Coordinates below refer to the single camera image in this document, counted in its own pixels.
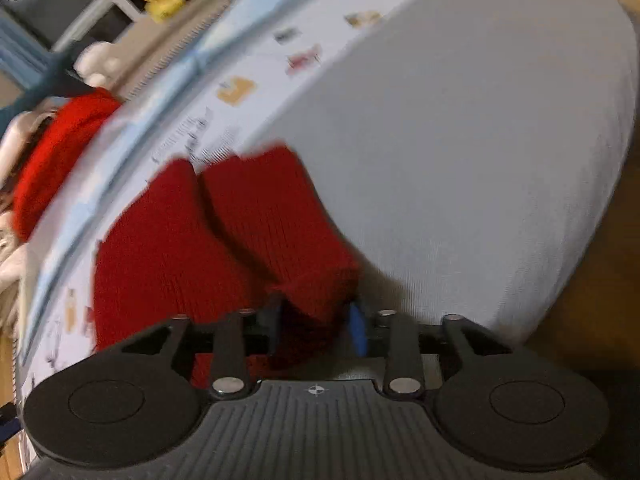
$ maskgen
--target wooden floor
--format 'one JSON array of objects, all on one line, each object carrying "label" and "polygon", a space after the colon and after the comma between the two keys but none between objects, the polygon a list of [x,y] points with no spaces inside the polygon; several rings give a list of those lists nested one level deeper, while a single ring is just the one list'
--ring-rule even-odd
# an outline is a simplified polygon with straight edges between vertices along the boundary
[{"label": "wooden floor", "polygon": [[[14,384],[11,371],[12,343],[0,335],[0,406],[14,400]],[[14,480],[22,474],[18,438],[13,437],[0,454],[0,480]]]},{"label": "wooden floor", "polygon": [[573,368],[640,368],[639,132],[582,263],[529,342]]}]

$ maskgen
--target teal fabric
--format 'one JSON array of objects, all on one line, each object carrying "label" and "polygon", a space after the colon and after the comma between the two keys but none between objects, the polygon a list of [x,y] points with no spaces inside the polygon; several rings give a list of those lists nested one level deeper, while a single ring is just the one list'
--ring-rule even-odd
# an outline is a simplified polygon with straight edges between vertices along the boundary
[{"label": "teal fabric", "polygon": [[72,72],[73,63],[78,55],[76,50],[76,45],[72,44],[63,52],[52,54],[50,63],[38,83],[26,89],[15,102],[0,110],[0,137],[4,135],[16,115],[35,109],[46,98],[76,97],[94,90]]},{"label": "teal fabric", "polygon": [[50,52],[32,38],[11,15],[0,9],[0,70],[21,88],[38,83],[47,69]]}]

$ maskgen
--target mattress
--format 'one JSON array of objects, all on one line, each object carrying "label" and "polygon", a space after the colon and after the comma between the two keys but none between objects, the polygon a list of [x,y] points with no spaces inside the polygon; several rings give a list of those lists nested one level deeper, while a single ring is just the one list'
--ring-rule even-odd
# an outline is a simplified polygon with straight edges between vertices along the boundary
[{"label": "mattress", "polygon": [[[457,312],[521,341],[606,209],[637,85],[638,41],[616,0],[307,0],[284,10],[216,58],[110,182],[55,274],[21,393],[92,351],[95,248],[167,160],[201,169],[277,139],[299,153],[364,264],[365,308],[420,322]],[[110,155],[135,105],[94,156]],[[100,178],[93,165],[80,161],[58,204],[86,201],[92,188],[80,184]],[[39,230],[68,226],[56,211]]]}]

